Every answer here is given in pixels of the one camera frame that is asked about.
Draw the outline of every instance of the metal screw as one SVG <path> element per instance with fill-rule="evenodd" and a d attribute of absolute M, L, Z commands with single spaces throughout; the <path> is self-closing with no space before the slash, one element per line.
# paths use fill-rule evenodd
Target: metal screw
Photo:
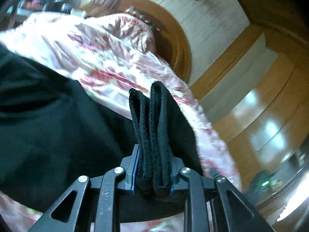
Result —
<path fill-rule="evenodd" d="M 114 169 L 114 172 L 115 173 L 122 173 L 123 172 L 123 168 L 122 167 L 116 167 L 115 169 Z"/>
<path fill-rule="evenodd" d="M 190 169 L 189 167 L 183 167 L 183 168 L 181 169 L 181 172 L 182 172 L 182 173 L 190 173 L 190 172 L 191 172 L 191 169 Z"/>
<path fill-rule="evenodd" d="M 220 183 L 223 183 L 223 182 L 226 181 L 226 178 L 224 176 L 218 176 L 217 181 L 220 182 Z"/>
<path fill-rule="evenodd" d="M 88 180 L 88 177 L 85 175 L 82 175 L 78 178 L 78 181 L 81 183 L 86 182 L 87 180 Z"/>

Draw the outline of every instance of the black garment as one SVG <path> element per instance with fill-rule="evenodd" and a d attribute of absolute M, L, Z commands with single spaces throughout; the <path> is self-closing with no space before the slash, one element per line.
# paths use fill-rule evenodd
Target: black garment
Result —
<path fill-rule="evenodd" d="M 157 197 L 170 193 L 171 152 L 202 175 L 194 132 L 163 83 L 152 84 L 150 100 L 140 91 L 131 89 L 129 104 L 141 148 L 136 178 L 136 185 L 141 190 L 149 192 L 152 182 Z"/>
<path fill-rule="evenodd" d="M 45 211 L 79 176 L 120 165 L 132 121 L 92 100 L 78 81 L 0 46 L 0 190 Z"/>

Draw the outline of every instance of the floral bedsheet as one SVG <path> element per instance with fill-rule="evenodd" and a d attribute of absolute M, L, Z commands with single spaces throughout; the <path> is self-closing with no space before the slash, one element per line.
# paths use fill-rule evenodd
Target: floral bedsheet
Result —
<path fill-rule="evenodd" d="M 129 89 L 134 87 L 150 96 L 151 84 L 162 81 L 194 130 L 204 174 L 216 168 L 241 188 L 226 144 L 208 122 L 188 85 L 156 55 L 153 33 L 142 21 L 127 14 L 83 19 L 60 13 L 33 13 L 18 28 L 0 32 L 0 43 L 78 80 L 90 97 L 127 118 L 131 118 Z M 0 212 L 16 232 L 27 231 L 41 216 L 1 193 Z M 183 214 L 121 224 L 121 232 L 150 231 L 183 231 Z"/>

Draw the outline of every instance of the pink object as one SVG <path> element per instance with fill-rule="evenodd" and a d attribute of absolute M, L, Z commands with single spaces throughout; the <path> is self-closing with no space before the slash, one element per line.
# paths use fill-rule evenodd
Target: pink object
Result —
<path fill-rule="evenodd" d="M 226 144 L 208 122 L 188 85 L 156 56 L 153 33 L 142 21 L 127 14 L 83 19 L 60 13 L 33 13 L 18 28 L 0 32 L 0 43 L 18 55 L 78 80 L 94 100 L 127 118 L 131 118 L 129 89 L 134 87 L 149 97 L 152 83 L 162 81 L 194 130 L 205 175 L 214 167 L 241 188 L 239 173 Z M 0 202 L 2 216 L 15 224 L 14 216 L 20 209 L 9 210 L 11 200 L 1 196 L 7 200 Z M 39 215 L 27 218 L 32 220 Z M 16 232 L 27 231 L 31 224 L 18 222 Z M 181 232 L 183 215 L 121 225 L 121 232 L 148 231 Z"/>

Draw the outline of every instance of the folded black cloth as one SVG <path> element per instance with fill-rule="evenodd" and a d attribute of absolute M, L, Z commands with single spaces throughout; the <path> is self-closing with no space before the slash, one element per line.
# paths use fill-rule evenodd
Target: folded black cloth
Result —
<path fill-rule="evenodd" d="M 5 194 L 44 212 L 79 176 L 118 167 L 136 143 L 132 121 L 95 102 L 78 81 L 0 46 Z"/>
<path fill-rule="evenodd" d="M 148 192 L 148 184 L 152 181 L 155 195 L 167 196 L 171 191 L 171 152 L 202 175 L 194 132 L 163 83 L 156 81 L 152 84 L 150 103 L 135 89 L 130 90 L 129 102 L 135 135 L 142 148 L 136 181 L 143 183 L 137 183 L 137 186 Z"/>

